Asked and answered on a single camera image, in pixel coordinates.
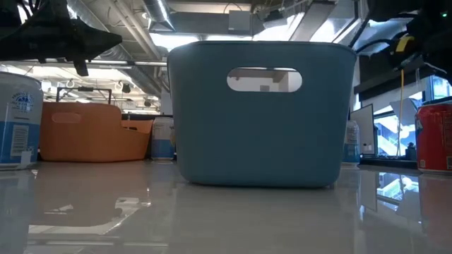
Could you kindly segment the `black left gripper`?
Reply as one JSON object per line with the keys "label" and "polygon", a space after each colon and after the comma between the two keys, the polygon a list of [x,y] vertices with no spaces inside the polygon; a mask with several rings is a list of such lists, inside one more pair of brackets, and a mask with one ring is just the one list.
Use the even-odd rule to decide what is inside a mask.
{"label": "black left gripper", "polygon": [[122,43],[122,36],[71,19],[67,2],[1,0],[1,60],[92,60]]}

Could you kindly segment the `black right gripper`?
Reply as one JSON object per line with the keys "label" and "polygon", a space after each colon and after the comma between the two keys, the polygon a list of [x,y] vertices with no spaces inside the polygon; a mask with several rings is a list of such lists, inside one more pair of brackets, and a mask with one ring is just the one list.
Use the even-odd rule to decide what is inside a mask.
{"label": "black right gripper", "polygon": [[418,52],[391,51],[388,61],[392,69],[402,69],[422,61],[439,76],[451,76],[451,7],[423,6],[409,23]]}

